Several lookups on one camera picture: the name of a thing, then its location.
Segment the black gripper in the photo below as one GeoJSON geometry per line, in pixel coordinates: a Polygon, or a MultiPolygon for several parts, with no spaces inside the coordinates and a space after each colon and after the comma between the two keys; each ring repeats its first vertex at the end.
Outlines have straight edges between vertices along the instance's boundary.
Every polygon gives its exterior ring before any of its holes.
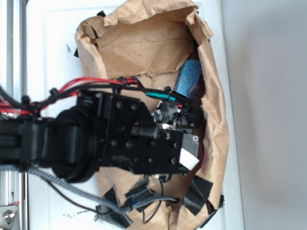
{"type": "Polygon", "coordinates": [[[178,174],[199,163],[199,137],[191,125],[156,121],[137,98],[81,91],[77,108],[96,136],[99,165],[134,174],[178,174]]]}

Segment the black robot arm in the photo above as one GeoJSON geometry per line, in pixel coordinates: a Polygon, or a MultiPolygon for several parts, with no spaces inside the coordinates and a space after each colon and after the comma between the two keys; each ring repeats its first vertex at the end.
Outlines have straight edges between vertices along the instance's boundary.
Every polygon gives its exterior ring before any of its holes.
{"type": "Polygon", "coordinates": [[[178,174],[198,163],[194,126],[173,103],[150,113],[137,98],[82,91],[77,104],[56,118],[20,117],[0,122],[0,162],[27,170],[51,168],[71,183],[100,167],[134,174],[178,174]]]}

